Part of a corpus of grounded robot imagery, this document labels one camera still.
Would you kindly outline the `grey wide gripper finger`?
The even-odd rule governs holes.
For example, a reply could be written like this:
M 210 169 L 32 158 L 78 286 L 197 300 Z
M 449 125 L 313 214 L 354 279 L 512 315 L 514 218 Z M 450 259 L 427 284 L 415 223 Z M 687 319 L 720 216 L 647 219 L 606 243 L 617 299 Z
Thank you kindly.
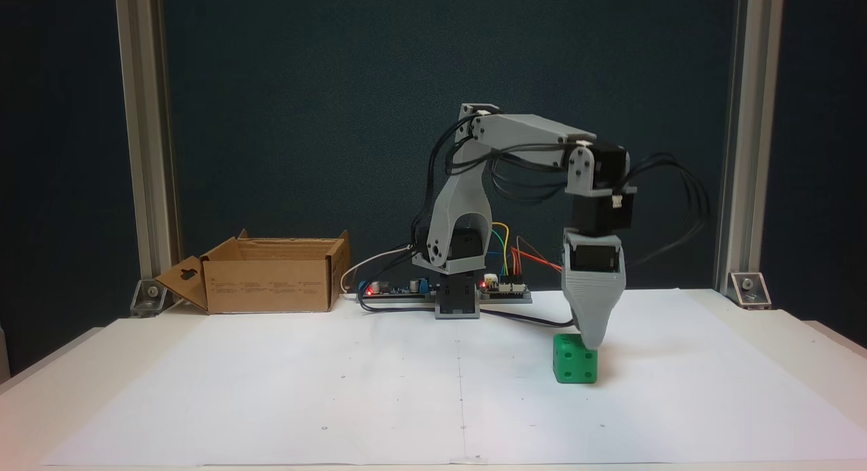
M 623 281 L 564 282 L 564 296 L 588 350 L 603 344 L 611 312 L 624 291 Z

